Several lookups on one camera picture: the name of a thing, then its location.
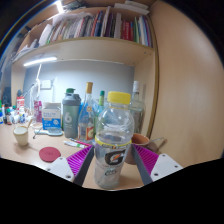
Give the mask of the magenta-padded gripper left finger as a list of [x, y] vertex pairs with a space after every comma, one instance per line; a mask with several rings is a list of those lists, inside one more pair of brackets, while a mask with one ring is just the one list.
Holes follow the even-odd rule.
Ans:
[[67, 158], [57, 158], [46, 170], [78, 186], [82, 186], [93, 156], [94, 147], [88, 146]]

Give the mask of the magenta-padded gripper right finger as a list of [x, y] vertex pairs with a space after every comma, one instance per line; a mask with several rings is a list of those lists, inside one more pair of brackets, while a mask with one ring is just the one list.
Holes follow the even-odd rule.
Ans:
[[167, 154], [156, 154], [149, 149], [133, 144], [131, 154], [144, 185], [166, 177], [182, 169], [182, 166]]

